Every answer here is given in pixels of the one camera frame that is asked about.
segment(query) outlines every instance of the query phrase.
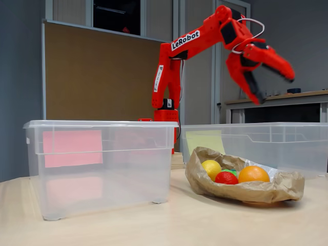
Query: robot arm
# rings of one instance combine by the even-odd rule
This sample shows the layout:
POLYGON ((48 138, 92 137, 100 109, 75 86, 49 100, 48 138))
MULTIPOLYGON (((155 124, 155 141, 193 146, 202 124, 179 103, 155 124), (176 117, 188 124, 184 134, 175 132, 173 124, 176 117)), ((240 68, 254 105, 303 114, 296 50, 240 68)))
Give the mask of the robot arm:
MULTIPOLYGON (((232 50, 226 61, 230 76, 255 104, 262 104, 265 100, 252 75, 252 71, 261 64, 292 82, 295 74, 291 65, 267 46, 264 39, 253 37, 245 24, 247 19, 243 19, 239 12, 221 5, 204 20, 201 27, 171 43, 161 44, 152 106, 165 110, 171 104, 177 109, 181 60, 187 60, 218 42, 232 50), (166 87, 169 87, 169 101, 163 100, 166 87)), ((177 121, 176 116, 168 117, 168 112, 155 112, 154 119, 177 121)))

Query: brown paper bag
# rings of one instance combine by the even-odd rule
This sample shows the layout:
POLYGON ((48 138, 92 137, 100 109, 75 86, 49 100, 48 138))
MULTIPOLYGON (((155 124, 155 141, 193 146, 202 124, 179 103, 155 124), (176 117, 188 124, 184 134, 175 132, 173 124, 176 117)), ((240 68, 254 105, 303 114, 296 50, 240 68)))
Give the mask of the brown paper bag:
POLYGON ((192 190, 198 195, 224 197, 248 202, 266 202, 295 200, 303 197, 305 178, 299 172, 286 173, 277 169, 258 165, 232 155, 204 148, 194 149, 186 166, 186 177, 192 190), (235 169, 237 174, 246 166, 260 166, 269 176, 270 182, 243 182, 239 184, 222 184, 213 182, 201 163, 205 160, 217 161, 222 169, 235 169))

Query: transparent plastic bin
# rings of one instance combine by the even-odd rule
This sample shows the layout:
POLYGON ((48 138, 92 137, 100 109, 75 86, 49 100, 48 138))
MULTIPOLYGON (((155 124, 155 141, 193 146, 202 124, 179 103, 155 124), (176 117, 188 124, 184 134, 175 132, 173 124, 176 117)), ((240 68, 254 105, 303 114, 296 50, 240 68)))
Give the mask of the transparent plastic bin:
POLYGON ((24 125, 45 220, 167 201, 176 122, 34 120, 24 125))
POLYGON ((182 126, 183 160, 190 158, 188 141, 217 146, 226 154, 306 177, 323 175, 328 162, 327 123, 259 123, 182 126))

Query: table surface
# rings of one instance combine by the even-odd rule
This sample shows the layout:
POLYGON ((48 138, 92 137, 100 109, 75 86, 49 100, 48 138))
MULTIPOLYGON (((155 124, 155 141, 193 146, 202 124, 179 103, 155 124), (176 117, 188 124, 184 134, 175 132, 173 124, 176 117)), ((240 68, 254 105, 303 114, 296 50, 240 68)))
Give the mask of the table surface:
POLYGON ((29 178, 0 183, 0 245, 328 245, 328 178, 302 201, 254 204, 196 195, 171 171, 169 202, 43 221, 29 178))
MULTIPOLYGON (((284 94, 284 95, 277 95, 277 96, 268 96, 267 100, 277 100, 277 99, 286 99, 286 98, 293 98, 293 97, 303 97, 303 96, 318 96, 318 95, 327 95, 328 90, 323 91, 308 91, 308 92, 301 92, 295 94, 284 94)), ((238 99, 238 100, 229 100, 225 101, 225 104, 240 104, 240 103, 248 103, 251 102, 250 99, 238 99)))

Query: yellow paper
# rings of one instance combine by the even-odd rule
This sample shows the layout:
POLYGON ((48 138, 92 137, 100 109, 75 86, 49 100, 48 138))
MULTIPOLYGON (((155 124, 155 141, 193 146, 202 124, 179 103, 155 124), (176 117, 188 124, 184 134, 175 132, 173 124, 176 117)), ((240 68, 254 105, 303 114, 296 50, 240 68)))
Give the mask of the yellow paper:
POLYGON ((220 130, 190 131, 186 132, 186 138, 190 155, 196 147, 206 147, 223 155, 226 154, 220 130))

